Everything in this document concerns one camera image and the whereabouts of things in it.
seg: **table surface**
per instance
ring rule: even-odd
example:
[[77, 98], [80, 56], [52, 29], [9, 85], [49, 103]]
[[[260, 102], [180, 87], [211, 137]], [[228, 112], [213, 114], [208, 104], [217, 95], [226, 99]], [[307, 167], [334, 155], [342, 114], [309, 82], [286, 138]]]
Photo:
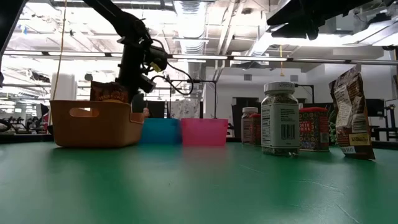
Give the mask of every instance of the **table surface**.
[[398, 151], [0, 145], [1, 223], [397, 223]]

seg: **light fixture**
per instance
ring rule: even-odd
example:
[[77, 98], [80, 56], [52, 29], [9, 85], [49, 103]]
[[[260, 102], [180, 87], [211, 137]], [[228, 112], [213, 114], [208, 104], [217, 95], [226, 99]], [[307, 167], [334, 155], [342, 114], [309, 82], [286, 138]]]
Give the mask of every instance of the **light fixture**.
[[[64, 2], [65, 0], [54, 0], [56, 2]], [[68, 2], [81, 2], [84, 3], [83, 0], [68, 0]], [[159, 6], [160, 2], [157, 1], [145, 1], [145, 2], [141, 2], [141, 1], [120, 1], [120, 0], [116, 0], [116, 1], [112, 1], [114, 4], [143, 4], [145, 3], [146, 5], [155, 5], [155, 6]], [[165, 3], [165, 6], [172, 6], [172, 3]]]
[[191, 62], [191, 63], [206, 63], [206, 60], [197, 59], [179, 59], [178, 62]]
[[312, 63], [344, 63], [342, 59], [321, 59], [321, 58], [294, 58], [294, 62], [312, 62]]
[[287, 58], [279, 57], [244, 57], [244, 56], [234, 56], [233, 60], [241, 61], [260, 61], [260, 62], [285, 62]]
[[14, 109], [12, 105], [0, 105], [0, 109]]
[[173, 37], [173, 41], [174, 42], [180, 41], [180, 42], [205, 42], [205, 43], [208, 43], [209, 39]]
[[122, 53], [112, 53], [111, 56], [112, 57], [122, 57], [123, 54]]
[[[49, 52], [51, 56], [59, 56], [61, 52]], [[98, 52], [62, 52], [62, 56], [71, 57], [105, 57], [104, 53]]]
[[226, 60], [228, 58], [228, 56], [222, 56], [222, 55], [173, 55], [173, 58]]
[[0, 105], [15, 105], [14, 101], [0, 101]]
[[38, 51], [27, 51], [27, 50], [6, 50], [5, 55], [42, 55]]
[[353, 64], [361, 63], [363, 65], [398, 65], [396, 60], [351, 60]]

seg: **blue bin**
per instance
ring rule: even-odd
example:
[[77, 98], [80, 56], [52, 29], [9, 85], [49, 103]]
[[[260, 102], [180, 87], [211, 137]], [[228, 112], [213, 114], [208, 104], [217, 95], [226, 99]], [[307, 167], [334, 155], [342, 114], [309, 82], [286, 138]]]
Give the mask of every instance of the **blue bin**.
[[179, 119], [147, 118], [142, 127], [141, 144], [181, 144]]

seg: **white bottle cap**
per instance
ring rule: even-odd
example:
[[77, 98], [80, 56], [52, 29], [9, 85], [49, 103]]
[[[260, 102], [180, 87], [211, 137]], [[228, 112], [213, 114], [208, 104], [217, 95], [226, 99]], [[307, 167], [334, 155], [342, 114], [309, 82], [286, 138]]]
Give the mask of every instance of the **white bottle cap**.
[[264, 93], [269, 91], [285, 91], [294, 93], [294, 83], [291, 82], [271, 82], [264, 85]]
[[259, 108], [247, 107], [247, 108], [243, 108], [242, 112], [243, 113], [258, 113], [259, 112]]

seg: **red jar lid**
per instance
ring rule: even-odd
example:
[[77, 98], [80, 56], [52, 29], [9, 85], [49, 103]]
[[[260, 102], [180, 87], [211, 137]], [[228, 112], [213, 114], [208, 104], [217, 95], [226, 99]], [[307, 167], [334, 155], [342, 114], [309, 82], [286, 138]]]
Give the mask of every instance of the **red jar lid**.
[[328, 109], [319, 108], [319, 107], [302, 108], [302, 109], [300, 109], [300, 113], [305, 113], [305, 112], [327, 112], [327, 111], [328, 111]]

